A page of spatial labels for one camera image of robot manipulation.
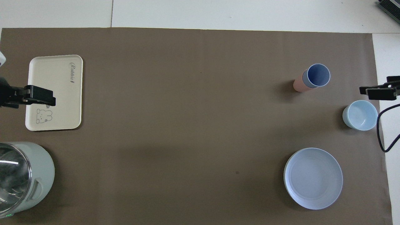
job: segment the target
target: plate rim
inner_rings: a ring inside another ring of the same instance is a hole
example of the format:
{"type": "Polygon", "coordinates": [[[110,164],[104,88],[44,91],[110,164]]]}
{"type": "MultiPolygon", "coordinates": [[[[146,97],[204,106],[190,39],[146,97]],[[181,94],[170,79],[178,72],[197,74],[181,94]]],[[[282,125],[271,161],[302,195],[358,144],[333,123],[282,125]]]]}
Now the plate rim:
{"type": "Polygon", "coordinates": [[[287,161],[286,164],[285,164],[285,168],[284,168],[284,171],[283,171],[283,182],[284,182],[284,184],[285,184],[286,191],[288,192],[288,194],[290,195],[290,197],[291,197],[297,204],[299,204],[300,206],[302,206],[302,207],[304,207],[304,208],[306,208],[306,209],[311,209],[311,210],[325,209],[325,208],[331,206],[333,203],[335,203],[336,200],[339,198],[340,194],[342,193],[342,189],[343,189],[343,171],[342,171],[342,168],[340,167],[339,162],[338,162],[338,161],[336,160],[336,158],[333,157],[333,155],[331,155],[329,152],[327,152],[327,151],[325,151],[325,150],[323,150],[323,149],[320,149],[320,148],[308,147],[308,148],[300,149],[300,150],[296,151],[295,153],[293,153],[293,154],[290,156],[290,158],[288,159],[288,161],[287,161]],[[288,167],[288,164],[289,164],[290,160],[293,158],[294,155],[296,155],[296,154],[298,154],[298,153],[300,153],[300,152],[302,152],[302,151],[304,151],[304,150],[308,150],[308,149],[317,149],[317,150],[326,152],[328,155],[330,155],[330,156],[335,160],[335,162],[337,163],[337,165],[339,166],[339,170],[340,170],[340,174],[341,174],[341,185],[340,185],[340,191],[339,191],[339,193],[338,193],[338,196],[335,198],[335,200],[332,201],[332,203],[330,203],[329,205],[327,205],[327,206],[325,206],[325,207],[322,207],[322,208],[311,209],[311,208],[309,208],[309,207],[306,207],[306,206],[300,204],[298,201],[296,201],[296,200],[293,198],[292,194],[289,192],[289,189],[288,189],[288,181],[286,181],[286,172],[287,172],[287,167],[288,167]]]}

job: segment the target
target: white table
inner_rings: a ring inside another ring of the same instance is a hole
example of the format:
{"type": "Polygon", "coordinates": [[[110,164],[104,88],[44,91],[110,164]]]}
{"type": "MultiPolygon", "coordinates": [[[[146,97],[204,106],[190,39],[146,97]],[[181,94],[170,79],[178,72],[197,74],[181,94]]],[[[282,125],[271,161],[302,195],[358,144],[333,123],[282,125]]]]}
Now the white table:
{"type": "MultiPolygon", "coordinates": [[[[373,33],[378,83],[400,75],[400,24],[374,0],[2,0],[1,28],[149,27],[373,33]]],[[[381,101],[380,108],[400,103],[381,101]]],[[[385,143],[400,109],[382,117],[385,143]]],[[[386,154],[393,223],[400,225],[400,144],[386,154]]]]}

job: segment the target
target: white tray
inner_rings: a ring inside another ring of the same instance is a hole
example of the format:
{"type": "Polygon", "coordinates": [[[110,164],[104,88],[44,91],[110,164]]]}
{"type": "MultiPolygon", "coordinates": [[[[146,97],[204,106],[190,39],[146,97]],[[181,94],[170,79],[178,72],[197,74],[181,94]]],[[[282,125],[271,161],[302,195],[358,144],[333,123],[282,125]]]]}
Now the white tray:
{"type": "Polygon", "coordinates": [[[36,57],[29,64],[28,84],[53,91],[56,106],[26,106],[31,131],[77,128],[82,120],[83,60],[79,55],[36,57]]]}

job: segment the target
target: plate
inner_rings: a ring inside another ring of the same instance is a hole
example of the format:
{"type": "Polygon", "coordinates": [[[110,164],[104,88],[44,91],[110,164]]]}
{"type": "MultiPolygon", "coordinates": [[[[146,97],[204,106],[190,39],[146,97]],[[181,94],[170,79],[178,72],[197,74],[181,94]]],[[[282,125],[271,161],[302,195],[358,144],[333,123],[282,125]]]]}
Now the plate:
{"type": "Polygon", "coordinates": [[[285,187],[295,202],[307,209],[324,209],[339,197],[343,174],[328,152],[306,148],[294,153],[284,170],[285,187]]]}

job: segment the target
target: bowl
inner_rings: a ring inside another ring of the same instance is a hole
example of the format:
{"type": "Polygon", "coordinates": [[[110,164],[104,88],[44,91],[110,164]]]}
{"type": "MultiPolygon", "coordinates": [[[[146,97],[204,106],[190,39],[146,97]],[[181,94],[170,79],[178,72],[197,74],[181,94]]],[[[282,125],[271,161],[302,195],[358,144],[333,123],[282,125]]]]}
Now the bowl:
{"type": "Polygon", "coordinates": [[[376,125],[378,112],[375,106],[365,100],[358,100],[348,105],[343,111],[343,121],[350,128],[368,131],[376,125]]]}

